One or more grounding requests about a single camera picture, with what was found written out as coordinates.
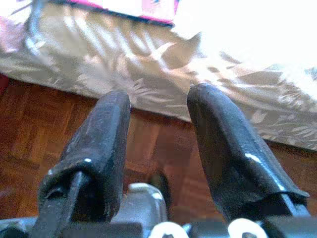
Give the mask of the colourful comic book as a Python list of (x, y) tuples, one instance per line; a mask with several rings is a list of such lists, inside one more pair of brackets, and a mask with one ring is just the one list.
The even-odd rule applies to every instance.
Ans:
[(58, 4), (172, 26), (179, 0), (50, 0)]

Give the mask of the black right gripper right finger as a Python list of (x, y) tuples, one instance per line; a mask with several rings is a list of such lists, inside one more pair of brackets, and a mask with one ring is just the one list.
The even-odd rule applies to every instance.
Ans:
[(190, 88), (187, 106), (211, 197), (226, 221), (309, 215), (308, 193), (226, 95), (198, 84)]

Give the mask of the pink cartoon print blanket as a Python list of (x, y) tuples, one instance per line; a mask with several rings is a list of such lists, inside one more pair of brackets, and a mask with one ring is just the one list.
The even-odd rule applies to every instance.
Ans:
[(26, 18), (0, 16), (0, 51), (13, 53), (21, 49), (26, 32)]

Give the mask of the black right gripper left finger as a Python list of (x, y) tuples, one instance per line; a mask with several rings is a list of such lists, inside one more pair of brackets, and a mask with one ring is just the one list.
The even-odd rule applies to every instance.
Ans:
[(59, 238), (71, 223), (108, 223), (117, 214), (129, 119), (125, 92), (111, 91), (97, 101), (39, 186), (32, 238)]

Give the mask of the beige floral bed sheet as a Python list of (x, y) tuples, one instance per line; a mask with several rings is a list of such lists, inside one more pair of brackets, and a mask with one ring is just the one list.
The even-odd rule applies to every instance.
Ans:
[(25, 17), (21, 49), (0, 72), (98, 98), (126, 91), (133, 107), (188, 121), (189, 88), (230, 97), (262, 138), (317, 151), (317, 2), (180, 0), (174, 27), (58, 4), (0, 0)]

